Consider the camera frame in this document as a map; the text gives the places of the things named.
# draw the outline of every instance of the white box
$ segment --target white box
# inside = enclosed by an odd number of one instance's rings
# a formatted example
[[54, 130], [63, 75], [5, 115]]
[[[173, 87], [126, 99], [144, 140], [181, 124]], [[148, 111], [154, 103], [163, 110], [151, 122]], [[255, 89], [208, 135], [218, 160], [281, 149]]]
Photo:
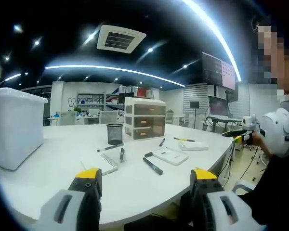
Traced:
[[47, 99], [11, 88], [0, 89], [0, 166], [15, 170], [43, 144]]

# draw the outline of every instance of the white case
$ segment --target white case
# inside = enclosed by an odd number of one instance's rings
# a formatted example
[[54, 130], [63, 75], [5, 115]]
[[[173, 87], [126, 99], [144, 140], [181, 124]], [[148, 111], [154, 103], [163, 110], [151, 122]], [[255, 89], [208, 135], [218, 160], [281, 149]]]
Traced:
[[179, 141], [178, 143], [182, 151], [203, 151], [209, 149], [209, 146], [202, 142]]
[[188, 159], [188, 155], [170, 148], [162, 148], [152, 152], [153, 156], [172, 165], [180, 165]]
[[15, 170], [43, 143], [47, 99], [0, 88], [0, 166]]

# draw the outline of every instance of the screen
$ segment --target screen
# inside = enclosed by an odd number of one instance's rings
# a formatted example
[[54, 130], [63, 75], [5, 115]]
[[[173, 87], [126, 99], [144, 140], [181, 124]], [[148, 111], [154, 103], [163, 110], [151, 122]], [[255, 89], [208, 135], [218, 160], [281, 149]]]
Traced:
[[227, 101], [218, 97], [209, 96], [210, 114], [229, 116]]
[[190, 108], [199, 108], [199, 101], [191, 101], [189, 102]]
[[125, 103], [125, 97], [134, 97], [134, 96], [135, 96], [134, 92], [120, 93], [119, 94], [119, 103], [124, 104]]
[[206, 83], [236, 89], [236, 73], [232, 65], [203, 52], [202, 69], [203, 80]]

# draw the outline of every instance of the hand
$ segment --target hand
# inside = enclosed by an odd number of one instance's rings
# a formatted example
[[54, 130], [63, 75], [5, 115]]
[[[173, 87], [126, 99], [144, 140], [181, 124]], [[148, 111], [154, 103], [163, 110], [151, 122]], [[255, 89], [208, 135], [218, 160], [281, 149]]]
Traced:
[[251, 145], [255, 145], [255, 146], [259, 146], [263, 152], [268, 155], [268, 157], [271, 159], [273, 154], [271, 153], [271, 151], [269, 150], [268, 146], [266, 146], [265, 142], [264, 142], [264, 138], [261, 134], [257, 133], [257, 132], [253, 132], [252, 133], [252, 137], [251, 137], [252, 141], [251, 141]]

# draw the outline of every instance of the small box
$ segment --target small box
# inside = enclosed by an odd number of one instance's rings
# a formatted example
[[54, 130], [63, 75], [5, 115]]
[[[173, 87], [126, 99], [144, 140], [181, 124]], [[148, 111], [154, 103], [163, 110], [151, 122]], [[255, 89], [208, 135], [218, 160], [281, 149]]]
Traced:
[[0, 89], [0, 166], [15, 170], [43, 144], [47, 99], [11, 88]]
[[134, 140], [162, 137], [165, 114], [163, 101], [126, 97], [124, 132]]

